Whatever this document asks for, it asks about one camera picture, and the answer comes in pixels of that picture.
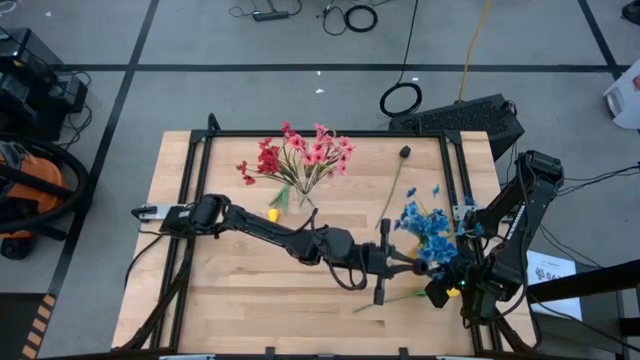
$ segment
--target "flower bouquet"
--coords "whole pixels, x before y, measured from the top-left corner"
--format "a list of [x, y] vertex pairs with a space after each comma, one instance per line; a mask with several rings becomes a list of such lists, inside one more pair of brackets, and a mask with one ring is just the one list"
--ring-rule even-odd
[[272, 138], [259, 142], [260, 154], [255, 169], [247, 167], [242, 161], [236, 166], [243, 176], [245, 185], [253, 185], [256, 179], [271, 179], [283, 184], [283, 189], [271, 202], [272, 206], [279, 206], [286, 211], [288, 189], [293, 187], [301, 196], [300, 205], [304, 201], [313, 202], [309, 193], [323, 178], [332, 178], [336, 173], [347, 175], [347, 165], [355, 146], [349, 138], [341, 136], [336, 139], [335, 131], [319, 124], [314, 124], [316, 137], [313, 144], [297, 134], [291, 124], [282, 122], [282, 144], [272, 145]]
[[394, 229], [407, 230], [418, 238], [415, 256], [429, 264], [429, 269], [434, 270], [439, 265], [450, 262], [451, 258], [458, 254], [458, 250], [448, 240], [451, 228], [444, 210], [433, 209], [428, 213], [425, 207], [416, 201], [415, 193], [416, 188], [407, 193], [407, 198], [412, 201], [405, 205]]

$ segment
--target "yellow object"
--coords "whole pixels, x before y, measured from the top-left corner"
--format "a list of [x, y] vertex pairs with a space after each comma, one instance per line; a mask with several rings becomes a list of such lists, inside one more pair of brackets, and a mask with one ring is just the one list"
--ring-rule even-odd
[[469, 70], [469, 62], [471, 61], [471, 53], [473, 52], [473, 46], [476, 44], [476, 39], [478, 38], [478, 33], [480, 32], [480, 28], [482, 24], [484, 24], [484, 20], [487, 18], [487, 14], [489, 13], [489, 8], [491, 7], [491, 0], [487, 0], [487, 3], [484, 5], [484, 10], [482, 10], [482, 16], [480, 17], [480, 22], [476, 27], [476, 33], [473, 34], [473, 40], [471, 40], [471, 45], [469, 46], [469, 50], [467, 50], [467, 62], [464, 64], [464, 72], [462, 73], [462, 85], [460, 85], [460, 93], [458, 94], [458, 101], [462, 101], [462, 94], [464, 93], [464, 86], [467, 82], [467, 71]]
[[449, 295], [449, 297], [456, 297], [458, 295], [460, 295], [460, 290], [453, 288], [451, 290], [447, 290], [447, 295]]
[[416, 245], [413, 248], [411, 248], [411, 250], [409, 251], [409, 257], [412, 259], [415, 259], [418, 257], [418, 246]]
[[278, 209], [269, 209], [269, 212], [267, 212], [267, 218], [271, 222], [278, 222], [278, 215]]

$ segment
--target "gray carpet floor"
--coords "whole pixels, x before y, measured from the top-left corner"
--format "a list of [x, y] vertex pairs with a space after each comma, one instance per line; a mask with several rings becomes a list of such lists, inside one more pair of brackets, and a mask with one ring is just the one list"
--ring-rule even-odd
[[[267, 10], [266, 1], [255, 0]], [[224, 129], [273, 129], [282, 120], [298, 128], [314, 122], [336, 129], [386, 129], [378, 108], [398, 71], [207, 71], [188, 68], [136, 71], [121, 112], [113, 110], [126, 64], [155, 0], [29, 0], [0, 19], [3, 27], [31, 28], [67, 64], [97, 67], [88, 104], [92, 125], [71, 148], [91, 168], [110, 116], [117, 126], [94, 201], [71, 260], [40, 356], [106, 351], [111, 345], [138, 222], [129, 210], [147, 197], [162, 133], [203, 128], [214, 112]], [[620, 18], [628, 0], [588, 0], [618, 65], [640, 58], [640, 26]], [[274, 1], [292, 11], [292, 0]], [[234, 18], [248, 0], [160, 0], [139, 58], [140, 64], [401, 64], [413, 1], [376, 7], [377, 27], [333, 37], [322, 30], [328, 1], [303, 0], [289, 20], [256, 23]], [[343, 8], [346, 0], [336, 1]], [[463, 64], [484, 2], [420, 1], [408, 62]], [[366, 14], [354, 23], [366, 24]], [[330, 17], [332, 30], [343, 26]], [[473, 53], [484, 65], [607, 65], [577, 0], [495, 0]], [[460, 71], [407, 72], [424, 92], [421, 110], [451, 104]], [[513, 100], [526, 130], [520, 150], [559, 157], [567, 176], [590, 177], [640, 160], [640, 134], [617, 127], [602, 101], [613, 83], [607, 72], [471, 72], [467, 99], [502, 93]], [[391, 107], [409, 105], [411, 94], [394, 94]], [[507, 179], [508, 153], [496, 164]], [[544, 224], [565, 244], [602, 265], [640, 258], [640, 177], [615, 178], [559, 198]], [[63, 219], [71, 222], [71, 217]], [[0, 258], [0, 292], [46, 292], [63, 243], [40, 239], [24, 261]], [[532, 250], [566, 257], [540, 236]], [[625, 293], [628, 316], [638, 304]], [[576, 344], [550, 346], [574, 356], [602, 353]]]

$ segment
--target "green stem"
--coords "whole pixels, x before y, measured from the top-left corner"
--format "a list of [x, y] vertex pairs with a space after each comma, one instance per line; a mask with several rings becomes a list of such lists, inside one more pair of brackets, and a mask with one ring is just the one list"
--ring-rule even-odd
[[[394, 302], [394, 301], [409, 299], [409, 298], [412, 298], [412, 297], [424, 297], [424, 296], [426, 296], [426, 293], [424, 292], [424, 290], [416, 290], [416, 291], [414, 291], [413, 293], [411, 293], [409, 295], [404, 295], [404, 296], [400, 296], [400, 297], [397, 297], [397, 298], [385, 300], [384, 303], [388, 304], [388, 303], [391, 303], [391, 302]], [[361, 306], [359, 308], [354, 309], [353, 313], [354, 314], [359, 313], [360, 311], [368, 309], [368, 308], [372, 307], [373, 305], [374, 304], [367, 304], [367, 305]]]
[[402, 169], [402, 165], [404, 164], [404, 159], [405, 158], [400, 158], [400, 165], [398, 165], [398, 171], [396, 171], [396, 177], [393, 179], [393, 185], [391, 185], [391, 192], [389, 192], [389, 198], [387, 198], [387, 203], [384, 205], [384, 208], [382, 209], [382, 214], [380, 214], [380, 218], [376, 222], [375, 229], [377, 229], [378, 226], [380, 226], [380, 222], [384, 217], [384, 213], [387, 212], [387, 208], [389, 207], [389, 203], [391, 202], [391, 197], [393, 196], [393, 192], [396, 189], [396, 183], [398, 182], [398, 178], [400, 177], [400, 169]]

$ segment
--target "wooden tabletop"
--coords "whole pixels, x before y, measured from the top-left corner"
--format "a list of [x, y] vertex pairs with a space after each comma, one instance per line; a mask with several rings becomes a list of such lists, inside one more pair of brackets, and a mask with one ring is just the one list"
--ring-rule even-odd
[[[500, 190], [487, 136], [467, 132], [462, 133], [462, 138], [474, 199], [478, 205], [487, 205]], [[188, 139], [189, 132], [164, 134], [149, 203], [176, 202]], [[260, 179], [255, 185], [245, 186], [235, 169], [242, 160], [257, 157], [257, 141], [215, 138], [205, 193], [225, 194], [247, 211], [266, 217], [268, 203], [280, 184]], [[443, 208], [449, 213], [437, 139], [354, 138], [352, 142], [356, 150], [349, 175], [325, 179], [311, 194], [319, 208], [317, 224], [346, 228], [356, 242], [377, 243], [379, 232], [374, 226], [393, 182], [398, 152], [405, 145], [411, 147], [411, 156], [402, 169], [387, 216], [399, 216], [406, 191], [413, 186], [428, 209]], [[456, 193], [462, 200], [452, 147], [449, 152], [454, 159]], [[196, 160], [189, 201], [195, 192], [198, 167]], [[436, 185], [440, 185], [441, 193], [434, 198], [431, 190]], [[298, 227], [310, 211], [309, 206], [292, 203], [289, 214], [282, 216], [279, 223]], [[143, 229], [157, 230], [159, 226], [159, 222], [152, 222], [144, 224]], [[153, 238], [140, 235], [136, 253]], [[392, 242], [402, 252], [408, 252], [416, 241], [405, 231], [392, 233]], [[148, 251], [131, 272], [114, 346], [126, 342], [155, 306], [168, 243], [168, 239], [163, 240]], [[346, 279], [345, 271], [338, 275]], [[386, 283], [386, 299], [423, 289], [427, 281], [426, 277], [412, 274], [396, 276]], [[374, 276], [369, 277], [369, 284], [364, 291], [345, 291], [324, 264], [301, 265], [281, 248], [239, 232], [224, 233], [219, 240], [200, 236], [196, 240], [179, 351], [248, 354], [264, 353], [265, 347], [274, 346], [278, 354], [393, 355], [399, 347], [407, 347], [412, 355], [473, 354], [469, 330], [462, 327], [460, 297], [452, 298], [443, 309], [434, 308], [427, 298], [411, 298], [354, 314], [354, 309], [372, 302]], [[499, 308], [505, 310], [509, 305], [501, 303]], [[165, 329], [170, 328], [172, 318], [171, 308]], [[507, 320], [527, 344], [535, 343], [526, 301]], [[163, 344], [168, 343], [168, 332], [164, 331]], [[483, 327], [482, 332], [485, 347], [489, 347], [488, 331]]]

